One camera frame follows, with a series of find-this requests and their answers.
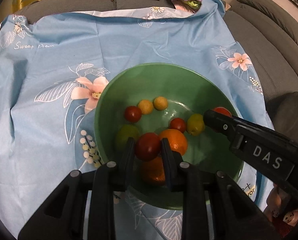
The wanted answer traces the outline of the red tomato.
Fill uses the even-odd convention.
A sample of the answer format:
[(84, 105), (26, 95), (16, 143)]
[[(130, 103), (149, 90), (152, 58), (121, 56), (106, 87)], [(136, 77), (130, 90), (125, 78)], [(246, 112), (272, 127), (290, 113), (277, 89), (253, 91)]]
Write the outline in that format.
[(226, 115), (228, 117), (232, 117), (231, 112), (228, 109), (226, 109), (225, 107), (215, 107), (212, 110), (215, 111), (215, 112), (217, 112), (217, 113)]
[(124, 118), (131, 123), (138, 122), (141, 117), (142, 111), (137, 106), (128, 106), (124, 111)]
[(186, 131), (187, 124), (182, 118), (174, 118), (169, 123), (169, 129), (177, 129), (181, 133)]
[(155, 133), (145, 133), (137, 140), (135, 155), (141, 161), (151, 161), (160, 151), (160, 139)]

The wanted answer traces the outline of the yellow-green fruit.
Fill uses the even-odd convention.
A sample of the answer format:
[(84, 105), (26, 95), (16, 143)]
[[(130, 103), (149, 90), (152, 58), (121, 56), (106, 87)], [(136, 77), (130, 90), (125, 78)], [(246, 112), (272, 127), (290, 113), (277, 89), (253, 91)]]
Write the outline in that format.
[(195, 113), (187, 121), (187, 132), (190, 135), (198, 136), (205, 130), (203, 116)]

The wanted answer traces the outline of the large orange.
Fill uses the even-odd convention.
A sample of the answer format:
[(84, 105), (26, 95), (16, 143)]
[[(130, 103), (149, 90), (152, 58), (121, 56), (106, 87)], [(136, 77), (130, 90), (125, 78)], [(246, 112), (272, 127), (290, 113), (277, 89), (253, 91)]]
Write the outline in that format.
[(160, 140), (166, 138), (169, 142), (170, 149), (185, 155), (188, 149), (186, 137), (177, 129), (165, 129), (159, 134)]

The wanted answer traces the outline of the tan longan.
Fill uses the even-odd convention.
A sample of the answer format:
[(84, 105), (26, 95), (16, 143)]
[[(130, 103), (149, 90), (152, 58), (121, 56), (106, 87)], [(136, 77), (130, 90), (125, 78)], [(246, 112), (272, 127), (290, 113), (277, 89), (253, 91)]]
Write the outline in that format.
[(153, 106), (156, 110), (163, 111), (168, 107), (168, 100), (163, 96), (158, 96), (157, 98), (154, 99)]
[(153, 103), (147, 99), (141, 100), (138, 103), (138, 107), (141, 110), (142, 115), (148, 115), (152, 113), (154, 109)]

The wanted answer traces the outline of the small orange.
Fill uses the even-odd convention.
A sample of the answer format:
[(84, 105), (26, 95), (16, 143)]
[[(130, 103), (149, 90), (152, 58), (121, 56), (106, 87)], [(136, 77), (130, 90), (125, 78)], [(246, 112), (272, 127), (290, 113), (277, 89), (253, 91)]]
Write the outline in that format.
[(144, 180), (162, 185), (165, 183), (165, 172), (163, 162), (160, 156), (147, 162), (142, 162), (140, 166), (141, 174)]

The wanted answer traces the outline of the green bowl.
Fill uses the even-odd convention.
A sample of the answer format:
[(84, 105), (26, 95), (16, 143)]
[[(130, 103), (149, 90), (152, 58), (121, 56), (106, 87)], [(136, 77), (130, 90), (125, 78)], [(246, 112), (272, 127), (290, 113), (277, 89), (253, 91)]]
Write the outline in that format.
[[(124, 118), (128, 106), (137, 106), (141, 100), (153, 103), (158, 96), (168, 100), (163, 111), (155, 108), (152, 113), (142, 115), (136, 123)], [(95, 137), (103, 161), (121, 160), (123, 152), (115, 149), (115, 136), (125, 124), (135, 125), (140, 137), (145, 133), (159, 134), (169, 129), (174, 118), (187, 121), (195, 113), (204, 114), (215, 107), (225, 107), (236, 113), (229, 99), (212, 82), (196, 72), (166, 63), (147, 63), (129, 68), (109, 82), (103, 91), (95, 111)], [(243, 163), (229, 151), (227, 138), (211, 128), (200, 135), (183, 133), (188, 149), (183, 160), (202, 171), (227, 173), (237, 180)], [(139, 200), (163, 209), (180, 210), (182, 194), (171, 192), (166, 184), (150, 183), (142, 177), (142, 162), (135, 156), (129, 191)]]

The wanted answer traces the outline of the green round fruit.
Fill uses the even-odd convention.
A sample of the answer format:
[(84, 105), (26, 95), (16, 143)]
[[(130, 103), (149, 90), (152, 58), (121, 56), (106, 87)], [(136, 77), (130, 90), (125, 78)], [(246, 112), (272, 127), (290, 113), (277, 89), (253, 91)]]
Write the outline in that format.
[(133, 138), (137, 142), (140, 137), (140, 130), (131, 124), (123, 125), (115, 136), (115, 149), (117, 152), (123, 152), (129, 138)]

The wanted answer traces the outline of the blue floral cloth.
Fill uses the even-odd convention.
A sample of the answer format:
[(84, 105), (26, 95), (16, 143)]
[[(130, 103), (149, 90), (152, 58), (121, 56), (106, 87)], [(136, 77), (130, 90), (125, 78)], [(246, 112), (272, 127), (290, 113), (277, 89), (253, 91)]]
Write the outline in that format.
[[(72, 170), (92, 171), (97, 101), (123, 70), (147, 62), (191, 69), (214, 83), (238, 115), (272, 128), (262, 81), (236, 42), (220, 0), (192, 14), (165, 5), (70, 9), (0, 25), (0, 220), (13, 237)], [(234, 56), (248, 59), (246, 67)]]

